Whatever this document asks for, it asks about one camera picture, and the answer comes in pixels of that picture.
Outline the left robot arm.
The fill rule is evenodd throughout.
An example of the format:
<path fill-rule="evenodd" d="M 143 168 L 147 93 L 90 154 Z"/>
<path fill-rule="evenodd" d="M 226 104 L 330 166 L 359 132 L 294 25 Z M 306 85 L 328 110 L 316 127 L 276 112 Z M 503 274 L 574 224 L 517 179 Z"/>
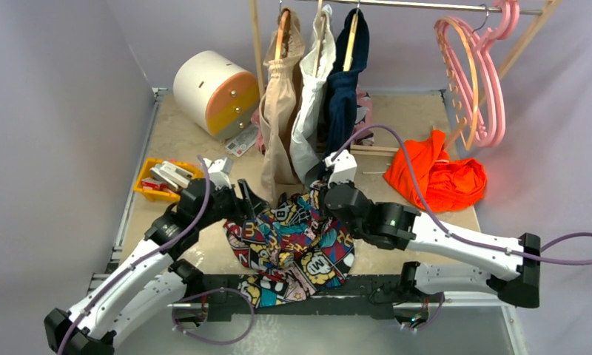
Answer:
<path fill-rule="evenodd" d="M 55 308 L 45 317 L 50 349 L 55 354 L 114 354 L 138 326 L 169 304 L 202 298 L 250 304 L 229 286 L 230 276 L 205 274 L 181 255 L 206 227 L 221 220 L 251 220 L 267 206 L 244 179 L 237 186 L 193 180 L 102 284 L 70 309 Z"/>

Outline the colourful comic print shorts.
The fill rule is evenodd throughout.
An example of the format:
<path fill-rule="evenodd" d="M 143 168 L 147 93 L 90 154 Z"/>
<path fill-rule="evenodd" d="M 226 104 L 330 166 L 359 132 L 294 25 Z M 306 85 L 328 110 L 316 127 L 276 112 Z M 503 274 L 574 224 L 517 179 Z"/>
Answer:
<path fill-rule="evenodd" d="M 317 180 L 308 192 L 281 195 L 274 209 L 245 222 L 223 225 L 239 263 L 255 271 L 238 290 L 255 308 L 307 300 L 346 282 L 354 260 L 354 239 L 322 210 L 327 185 Z"/>

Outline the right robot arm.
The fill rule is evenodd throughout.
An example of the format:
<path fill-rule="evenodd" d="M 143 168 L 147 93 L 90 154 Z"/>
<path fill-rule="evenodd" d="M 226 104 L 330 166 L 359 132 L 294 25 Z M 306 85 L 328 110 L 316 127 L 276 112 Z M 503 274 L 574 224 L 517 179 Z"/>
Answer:
<path fill-rule="evenodd" d="M 539 236 L 497 237 L 436 223 L 401 203 L 375 203 L 350 183 L 325 187 L 321 196 L 323 212 L 356 239 L 379 249 L 426 252 L 455 260 L 449 266 L 404 263 L 397 282 L 403 299 L 470 291 L 493 294 L 516 307 L 539 307 Z"/>

